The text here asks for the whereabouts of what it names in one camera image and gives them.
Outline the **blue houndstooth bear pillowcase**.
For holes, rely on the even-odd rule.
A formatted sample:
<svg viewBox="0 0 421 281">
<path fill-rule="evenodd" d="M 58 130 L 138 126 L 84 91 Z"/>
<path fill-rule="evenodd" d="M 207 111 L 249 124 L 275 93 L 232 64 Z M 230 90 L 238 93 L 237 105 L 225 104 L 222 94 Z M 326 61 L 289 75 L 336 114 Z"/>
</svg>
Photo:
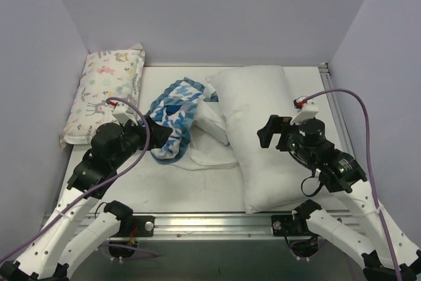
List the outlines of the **blue houndstooth bear pillowcase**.
<svg viewBox="0 0 421 281">
<path fill-rule="evenodd" d="M 229 170 L 238 165 L 214 90 L 190 78 L 170 84 L 147 113 L 172 134 L 151 156 L 185 170 Z"/>
</svg>

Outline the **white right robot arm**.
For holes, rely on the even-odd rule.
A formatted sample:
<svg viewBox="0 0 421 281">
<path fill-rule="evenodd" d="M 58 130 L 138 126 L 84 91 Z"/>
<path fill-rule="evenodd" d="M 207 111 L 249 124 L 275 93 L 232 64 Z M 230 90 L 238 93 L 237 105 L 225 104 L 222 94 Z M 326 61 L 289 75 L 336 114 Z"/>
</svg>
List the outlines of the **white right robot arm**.
<svg viewBox="0 0 421 281">
<path fill-rule="evenodd" d="M 416 280 L 420 248 L 374 196 L 357 160 L 326 139 L 325 124 L 317 118 L 293 124 L 290 117 L 272 115 L 257 132 L 260 146 L 267 148 L 275 134 L 280 135 L 277 150 L 310 170 L 319 187 L 340 200 L 362 229 L 354 231 L 309 195 L 292 211 L 294 231 L 329 241 L 355 261 L 367 280 Z"/>
</svg>

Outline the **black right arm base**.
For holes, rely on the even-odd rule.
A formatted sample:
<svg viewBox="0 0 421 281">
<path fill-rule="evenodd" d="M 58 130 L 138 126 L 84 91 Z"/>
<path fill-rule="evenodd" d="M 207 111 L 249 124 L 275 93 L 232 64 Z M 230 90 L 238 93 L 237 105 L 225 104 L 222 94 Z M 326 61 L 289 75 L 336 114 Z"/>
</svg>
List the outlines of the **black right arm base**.
<svg viewBox="0 0 421 281">
<path fill-rule="evenodd" d="M 308 199 L 289 214 L 272 215 L 272 234 L 281 237 L 313 236 L 314 233 L 307 226 L 307 220 L 313 212 L 321 209 L 321 205 Z"/>
</svg>

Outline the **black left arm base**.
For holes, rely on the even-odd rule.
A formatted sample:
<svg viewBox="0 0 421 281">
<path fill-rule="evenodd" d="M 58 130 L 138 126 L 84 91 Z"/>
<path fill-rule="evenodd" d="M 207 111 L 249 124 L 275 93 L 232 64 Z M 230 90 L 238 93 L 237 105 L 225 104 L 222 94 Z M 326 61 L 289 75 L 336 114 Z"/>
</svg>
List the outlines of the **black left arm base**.
<svg viewBox="0 0 421 281">
<path fill-rule="evenodd" d="M 107 203 L 103 211 L 113 214 L 120 223 L 119 229 L 113 237 L 137 238 L 153 236 L 155 229 L 155 217 L 153 215 L 136 215 L 129 206 L 119 201 Z"/>
</svg>

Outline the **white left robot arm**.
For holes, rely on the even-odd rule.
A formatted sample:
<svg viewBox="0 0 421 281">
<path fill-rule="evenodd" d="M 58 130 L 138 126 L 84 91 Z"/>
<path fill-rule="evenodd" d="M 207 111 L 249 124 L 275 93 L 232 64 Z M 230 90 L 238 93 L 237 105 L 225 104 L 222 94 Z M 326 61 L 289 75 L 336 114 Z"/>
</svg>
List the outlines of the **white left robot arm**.
<svg viewBox="0 0 421 281">
<path fill-rule="evenodd" d="M 69 280 L 77 267 L 107 238 L 133 228 L 133 211 L 112 201 L 81 233 L 75 231 L 87 213 L 116 181 L 118 169 L 136 151 L 161 148 L 173 130 L 154 122 L 128 120 L 98 127 L 91 147 L 75 167 L 53 214 L 27 249 L 13 261 L 1 260 L 5 280 Z"/>
</svg>

